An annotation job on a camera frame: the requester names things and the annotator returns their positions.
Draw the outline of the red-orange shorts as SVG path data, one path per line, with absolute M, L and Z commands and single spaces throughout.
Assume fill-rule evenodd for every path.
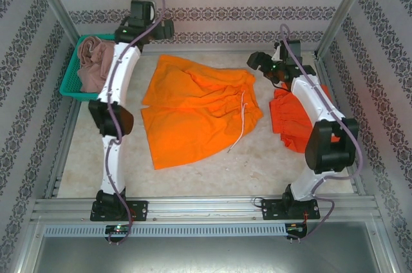
M 272 131 L 279 134 L 285 147 L 296 153 L 304 153 L 313 126 L 297 97 L 286 90 L 276 88 L 274 99 L 269 102 Z

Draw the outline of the pink shorts with drawstring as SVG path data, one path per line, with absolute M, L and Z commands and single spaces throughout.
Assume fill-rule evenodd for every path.
M 115 42 L 97 36 L 86 37 L 79 45 L 77 57 L 80 68 L 77 75 L 83 93 L 100 93 L 113 61 Z

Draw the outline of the orange shorts with drawstring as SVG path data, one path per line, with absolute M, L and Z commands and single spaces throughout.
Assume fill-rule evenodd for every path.
M 190 164 L 232 149 L 263 112 L 255 76 L 162 55 L 141 110 L 156 170 Z

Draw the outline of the teal plastic basket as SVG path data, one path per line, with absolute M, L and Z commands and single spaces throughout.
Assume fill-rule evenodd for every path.
M 80 68 L 80 60 L 77 57 L 77 50 L 80 43 L 89 36 L 97 36 L 101 39 L 114 41 L 114 36 L 111 34 L 98 34 L 98 35 L 83 35 L 77 42 L 73 55 L 71 56 L 69 65 L 67 67 L 66 73 L 62 80 L 62 84 L 60 86 L 60 93 L 65 97 L 72 97 L 76 100 L 81 102 L 95 100 L 98 97 L 99 93 L 83 93 L 80 91 L 81 89 L 81 81 L 77 75 L 77 72 Z

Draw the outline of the aluminium back rail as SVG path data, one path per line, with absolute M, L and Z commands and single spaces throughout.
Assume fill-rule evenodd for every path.
M 274 53 L 273 44 L 148 44 L 142 55 L 218 52 Z

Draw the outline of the aluminium frame post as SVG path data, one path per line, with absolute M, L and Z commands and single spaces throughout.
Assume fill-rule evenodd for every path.
M 348 12 L 351 10 L 354 2 L 356 0 L 342 0 L 340 5 L 338 6 L 334 16 L 330 24 L 328 25 L 327 29 L 324 32 L 324 35 L 317 47 L 314 51 L 315 58 L 319 60 L 323 58 L 333 41 L 333 38 L 337 35 L 339 28 L 341 27 L 342 22 L 346 18 Z
M 76 45 L 80 35 L 70 18 L 68 11 L 65 9 L 61 0 L 47 0 L 50 8 L 53 10 L 57 20 L 60 22 L 70 43 Z

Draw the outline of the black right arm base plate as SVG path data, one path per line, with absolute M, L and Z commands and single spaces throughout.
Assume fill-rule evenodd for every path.
M 261 201 L 264 220 L 319 220 L 321 218 L 316 200 L 293 201 L 289 206 L 280 199 Z

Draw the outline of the aluminium front rail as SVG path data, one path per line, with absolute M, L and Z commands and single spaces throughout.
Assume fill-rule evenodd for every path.
M 327 194 L 335 202 L 328 221 L 369 221 L 382 218 L 373 196 Z M 147 223 L 263 222 L 261 209 L 251 196 L 147 198 Z M 34 202 L 29 221 L 89 223 L 92 198 L 52 198 Z

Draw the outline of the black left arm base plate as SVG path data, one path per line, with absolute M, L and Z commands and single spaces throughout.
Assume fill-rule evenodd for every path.
M 133 221 L 146 221 L 147 201 L 126 202 Z M 93 202 L 90 214 L 91 221 L 129 221 L 126 208 L 121 202 L 100 203 Z

